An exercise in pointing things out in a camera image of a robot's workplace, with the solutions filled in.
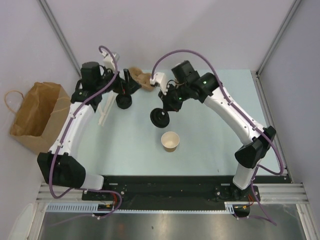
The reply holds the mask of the brown pulp cup carrier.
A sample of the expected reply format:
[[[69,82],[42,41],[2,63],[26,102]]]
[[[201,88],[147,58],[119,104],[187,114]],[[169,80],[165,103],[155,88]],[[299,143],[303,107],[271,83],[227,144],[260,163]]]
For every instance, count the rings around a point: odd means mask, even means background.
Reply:
[[[130,67],[128,70],[131,77],[141,85],[143,90],[152,92],[155,89],[155,87],[150,84],[151,73],[143,72],[138,67]]]

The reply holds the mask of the single brown paper cup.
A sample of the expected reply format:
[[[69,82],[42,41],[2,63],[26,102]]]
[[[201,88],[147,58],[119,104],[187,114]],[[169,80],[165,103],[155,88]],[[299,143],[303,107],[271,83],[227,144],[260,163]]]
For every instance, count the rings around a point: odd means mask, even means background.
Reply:
[[[166,152],[174,152],[179,143],[180,143],[180,137],[176,132],[173,131],[167,131],[161,136],[161,144]]]

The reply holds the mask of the stack of black lids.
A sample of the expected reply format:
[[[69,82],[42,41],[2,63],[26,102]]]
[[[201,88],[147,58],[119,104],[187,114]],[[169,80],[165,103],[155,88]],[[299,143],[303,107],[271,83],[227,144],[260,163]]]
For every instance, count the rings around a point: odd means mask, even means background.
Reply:
[[[115,98],[116,104],[120,109],[128,109],[132,105],[132,97],[129,94],[118,94]]]

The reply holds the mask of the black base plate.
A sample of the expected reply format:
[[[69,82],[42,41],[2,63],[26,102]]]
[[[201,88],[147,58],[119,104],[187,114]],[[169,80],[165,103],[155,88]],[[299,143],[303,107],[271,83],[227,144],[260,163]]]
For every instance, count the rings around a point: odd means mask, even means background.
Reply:
[[[106,191],[120,194],[121,210],[216,211],[225,202],[248,202],[259,197],[258,184],[289,184],[289,176],[256,176],[254,187],[237,190],[231,175],[217,176],[105,176],[102,192],[81,192],[79,199],[112,201]]]

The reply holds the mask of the brown paper bag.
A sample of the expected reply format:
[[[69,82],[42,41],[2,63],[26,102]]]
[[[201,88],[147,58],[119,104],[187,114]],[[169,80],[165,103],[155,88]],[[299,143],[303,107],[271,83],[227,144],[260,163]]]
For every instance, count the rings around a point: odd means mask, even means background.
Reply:
[[[17,111],[7,103],[7,96],[11,93],[22,98]],[[71,106],[71,98],[63,86],[54,82],[35,82],[26,94],[18,90],[8,91],[3,101],[14,114],[10,137],[36,155],[48,152],[55,143]]]

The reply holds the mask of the aluminium frame rail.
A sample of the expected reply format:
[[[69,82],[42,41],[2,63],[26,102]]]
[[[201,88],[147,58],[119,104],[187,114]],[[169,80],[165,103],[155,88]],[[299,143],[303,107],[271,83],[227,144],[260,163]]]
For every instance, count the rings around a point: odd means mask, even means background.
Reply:
[[[305,188],[301,183],[266,183],[254,184],[260,193],[260,202],[263,204],[307,204]],[[80,203],[82,202],[82,191],[71,190],[59,199],[52,197],[47,184],[41,184],[36,201],[43,203]]]

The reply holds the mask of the white wrapped straw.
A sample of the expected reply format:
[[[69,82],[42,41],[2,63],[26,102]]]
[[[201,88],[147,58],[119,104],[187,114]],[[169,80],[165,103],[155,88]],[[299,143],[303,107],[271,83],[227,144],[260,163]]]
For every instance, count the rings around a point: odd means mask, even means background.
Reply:
[[[98,113],[99,113],[99,115],[100,115],[99,120],[98,120],[98,125],[101,126],[101,125],[102,125],[102,122],[103,122],[103,120],[104,120],[104,118],[105,118],[105,112],[104,112],[104,110],[102,109],[101,104],[98,105],[97,110],[98,110]]]
[[[105,113],[105,117],[104,117],[104,119],[102,121],[102,125],[101,125],[102,127],[104,126],[104,124],[105,124],[105,122],[106,122],[106,120],[108,118],[108,115],[110,113],[110,110],[111,110],[115,100],[116,100],[116,94],[114,92],[111,92],[108,95],[106,103],[105,103],[105,105],[103,107],[103,110],[104,110],[104,113]]]

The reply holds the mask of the black coffee cup lid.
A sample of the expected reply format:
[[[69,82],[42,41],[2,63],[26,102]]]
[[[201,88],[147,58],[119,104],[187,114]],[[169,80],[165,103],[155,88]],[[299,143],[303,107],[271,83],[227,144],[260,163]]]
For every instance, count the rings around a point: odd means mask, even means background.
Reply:
[[[157,128],[165,128],[170,123],[170,117],[167,111],[162,108],[154,108],[150,112],[150,120]]]

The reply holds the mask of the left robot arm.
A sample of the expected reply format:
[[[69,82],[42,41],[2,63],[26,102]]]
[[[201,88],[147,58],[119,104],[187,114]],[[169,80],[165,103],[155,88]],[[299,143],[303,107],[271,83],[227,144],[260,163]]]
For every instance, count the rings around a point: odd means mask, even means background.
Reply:
[[[100,200],[110,196],[111,188],[104,184],[104,177],[86,171],[77,161],[77,154],[86,126],[96,113],[103,94],[116,93],[121,109],[132,104],[131,95],[141,88],[130,71],[125,68],[124,76],[111,68],[90,61],[82,64],[81,78],[71,96],[71,105],[59,136],[48,152],[38,154],[37,163],[47,184],[72,189],[93,190]]]

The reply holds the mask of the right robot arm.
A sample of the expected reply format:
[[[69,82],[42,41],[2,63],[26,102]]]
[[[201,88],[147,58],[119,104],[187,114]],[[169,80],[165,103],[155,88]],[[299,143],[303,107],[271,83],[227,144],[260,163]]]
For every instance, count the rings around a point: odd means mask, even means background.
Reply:
[[[230,188],[231,196],[242,201],[249,194],[248,187],[259,163],[273,145],[275,128],[253,120],[214,73],[200,75],[188,60],[177,64],[171,71],[173,79],[168,79],[163,72],[151,74],[149,82],[160,87],[158,96],[162,101],[162,107],[150,113],[152,123],[158,128],[166,127],[170,122],[169,112],[178,112],[189,99],[199,101],[218,114],[242,143],[234,154],[237,169]]]

